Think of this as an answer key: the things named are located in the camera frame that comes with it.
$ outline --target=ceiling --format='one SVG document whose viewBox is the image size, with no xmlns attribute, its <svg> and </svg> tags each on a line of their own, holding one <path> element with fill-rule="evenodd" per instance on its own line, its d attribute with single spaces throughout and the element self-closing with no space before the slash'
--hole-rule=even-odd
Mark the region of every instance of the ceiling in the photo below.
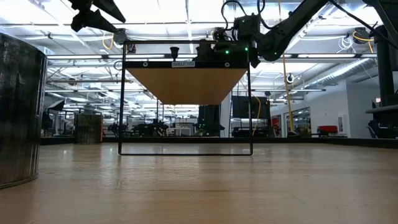
<svg viewBox="0 0 398 224">
<path fill-rule="evenodd" d="M 127 36 L 133 40 L 199 40 L 207 38 L 215 27 L 224 27 L 225 23 L 220 9 L 223 0 L 114 0 L 127 19 L 125 24 L 102 12 L 102 15 L 117 28 L 127 29 Z M 247 14 L 257 14 L 256 0 L 240 0 Z M 282 19 L 289 16 L 301 1 L 282 0 Z M 371 7 L 362 1 L 347 0 L 342 6 L 364 20 L 371 26 L 382 24 L 379 16 Z M 86 28 L 75 33 L 70 28 L 72 18 L 77 14 L 67 0 L 2 0 L 0 1 L 0 32 L 12 35 L 40 50 L 52 55 L 118 55 L 121 46 L 112 43 L 112 34 L 102 30 Z M 227 5 L 224 14 L 230 24 L 235 17 L 243 16 L 240 8 L 234 4 Z M 273 26 L 279 22 L 279 5 L 276 0 L 267 1 L 262 17 L 267 24 Z M 353 51 L 368 53 L 367 44 L 358 45 L 342 43 L 342 38 L 355 27 L 361 25 L 334 6 L 326 5 L 307 26 L 291 41 L 287 54 L 347 54 Z M 188 54 L 188 58 L 196 54 L 194 45 L 178 45 L 180 55 Z M 137 54 L 169 54 L 170 45 L 136 45 Z M 164 58 L 151 60 L 168 60 Z M 48 69 L 48 90 L 120 90 L 120 64 L 116 60 L 50 60 Z M 300 60 L 286 63 L 286 72 L 300 78 L 305 83 L 321 72 L 339 64 L 338 60 Z M 262 62 L 251 69 L 252 88 L 282 88 L 284 67 L 280 61 Z M 69 79 L 84 83 L 65 83 Z M 127 73 L 127 90 L 143 90 L 133 75 Z M 247 78 L 242 83 L 247 85 Z M 118 111 L 120 94 L 112 93 L 56 93 L 52 97 L 68 97 L 68 103 L 105 103 L 102 112 L 115 115 Z M 125 95 L 136 116 L 154 115 L 153 110 L 144 110 L 156 104 L 156 98 L 148 92 L 129 92 Z M 170 109 L 177 116 L 197 114 L 197 107 L 187 106 L 186 110 Z"/>
</svg>

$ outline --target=machine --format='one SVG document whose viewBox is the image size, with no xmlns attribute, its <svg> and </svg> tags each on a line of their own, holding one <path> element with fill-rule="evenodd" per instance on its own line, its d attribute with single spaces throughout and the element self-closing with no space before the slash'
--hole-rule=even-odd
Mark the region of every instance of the machine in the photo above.
<svg viewBox="0 0 398 224">
<path fill-rule="evenodd" d="M 69 0 L 72 2 L 72 8 L 78 9 L 79 14 L 73 18 L 72 29 L 79 31 L 82 27 L 94 27 L 98 29 L 107 30 L 114 33 L 114 38 L 118 42 L 123 42 L 127 39 L 123 30 L 117 30 L 105 18 L 103 18 L 97 10 L 93 12 L 90 10 L 92 5 L 97 6 L 109 15 L 115 17 L 121 22 L 125 22 L 125 18 L 120 13 L 120 10 L 115 5 L 113 0 Z M 208 44 L 201 44 L 198 50 L 198 56 L 194 60 L 221 60 L 221 61 L 242 61 L 246 60 L 249 55 L 251 65 L 256 67 L 260 61 L 258 55 L 267 61 L 275 61 L 284 53 L 294 35 L 305 26 L 309 20 L 328 2 L 332 3 L 339 10 L 344 11 L 347 15 L 356 19 L 364 27 L 371 31 L 371 35 L 375 38 L 377 45 L 377 58 L 379 61 L 379 81 L 381 92 L 380 108 L 373 108 L 367 113 L 374 113 L 374 128 L 387 128 L 395 130 L 398 127 L 398 100 L 396 100 L 397 93 L 394 92 L 394 87 L 391 86 L 392 68 L 390 59 L 390 48 L 397 50 L 398 45 L 398 2 L 396 0 L 363 0 L 366 4 L 374 7 L 380 18 L 383 21 L 383 26 L 377 28 L 371 27 L 361 19 L 352 15 L 343 9 L 335 0 L 304 0 L 295 11 L 290 12 L 289 18 L 275 25 L 269 27 L 261 17 L 261 11 L 265 7 L 265 0 L 257 0 L 258 14 L 251 14 L 236 18 L 232 28 L 228 28 L 228 21 L 223 15 L 225 5 L 229 3 L 236 3 L 244 12 L 242 5 L 238 1 L 226 1 L 221 7 L 221 14 L 226 22 L 225 27 L 217 27 L 214 31 L 213 37 L 215 40 L 240 40 L 246 41 L 247 46 L 232 45 L 227 46 L 223 44 L 216 44 L 214 47 Z M 266 34 L 260 33 L 260 25 L 268 28 Z"/>
</svg>

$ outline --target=black monitor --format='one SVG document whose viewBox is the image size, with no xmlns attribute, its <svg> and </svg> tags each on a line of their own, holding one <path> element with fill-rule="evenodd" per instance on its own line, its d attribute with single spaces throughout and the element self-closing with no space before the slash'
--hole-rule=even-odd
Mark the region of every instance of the black monitor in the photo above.
<svg viewBox="0 0 398 224">
<path fill-rule="evenodd" d="M 271 117 L 270 104 L 266 97 L 257 97 L 261 102 L 259 119 Z M 247 96 L 232 96 L 233 118 L 249 118 L 249 98 Z M 251 98 L 251 118 L 257 118 L 259 112 L 259 101 Z"/>
</svg>

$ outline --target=metal cylinder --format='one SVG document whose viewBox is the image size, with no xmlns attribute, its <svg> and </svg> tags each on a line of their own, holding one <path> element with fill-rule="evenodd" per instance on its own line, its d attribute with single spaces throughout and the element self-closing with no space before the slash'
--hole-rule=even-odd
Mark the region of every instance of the metal cylinder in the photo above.
<svg viewBox="0 0 398 224">
<path fill-rule="evenodd" d="M 76 114 L 76 144 L 99 144 L 102 140 L 102 116 L 98 114 Z"/>
<path fill-rule="evenodd" d="M 379 26 L 376 30 L 384 37 L 388 38 L 388 31 L 384 26 Z M 387 96 L 394 94 L 394 78 L 392 76 L 390 46 L 388 41 L 378 34 L 375 34 L 374 42 L 377 47 L 377 62 L 379 64 L 381 106 L 387 106 Z"/>
<path fill-rule="evenodd" d="M 37 177 L 47 58 L 0 34 L 0 189 Z"/>
</svg>

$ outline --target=wooden floor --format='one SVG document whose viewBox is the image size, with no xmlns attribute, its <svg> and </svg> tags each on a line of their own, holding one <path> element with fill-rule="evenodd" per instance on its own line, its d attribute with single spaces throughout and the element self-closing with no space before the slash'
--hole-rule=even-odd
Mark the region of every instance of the wooden floor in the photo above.
<svg viewBox="0 0 398 224">
<path fill-rule="evenodd" d="M 247 150 L 247 145 L 125 149 Z M 0 190 L 0 223 L 398 223 L 398 150 L 258 144 L 248 157 L 43 146 L 39 179 Z"/>
</svg>

